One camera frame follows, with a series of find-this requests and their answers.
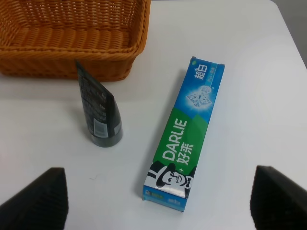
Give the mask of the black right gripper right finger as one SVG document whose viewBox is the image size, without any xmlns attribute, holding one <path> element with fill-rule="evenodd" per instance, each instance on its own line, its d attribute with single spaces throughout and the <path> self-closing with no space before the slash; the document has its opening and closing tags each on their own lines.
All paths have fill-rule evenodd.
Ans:
<svg viewBox="0 0 307 230">
<path fill-rule="evenodd" d="M 307 191 L 275 168 L 258 165 L 250 213 L 257 230 L 305 230 Z"/>
</svg>

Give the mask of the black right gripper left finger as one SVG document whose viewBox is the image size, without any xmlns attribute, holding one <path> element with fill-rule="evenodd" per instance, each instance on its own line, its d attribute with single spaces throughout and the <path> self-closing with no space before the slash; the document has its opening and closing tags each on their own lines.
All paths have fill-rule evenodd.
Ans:
<svg viewBox="0 0 307 230">
<path fill-rule="evenodd" d="M 0 206 L 0 228 L 63 230 L 68 212 L 65 169 L 53 167 Z"/>
</svg>

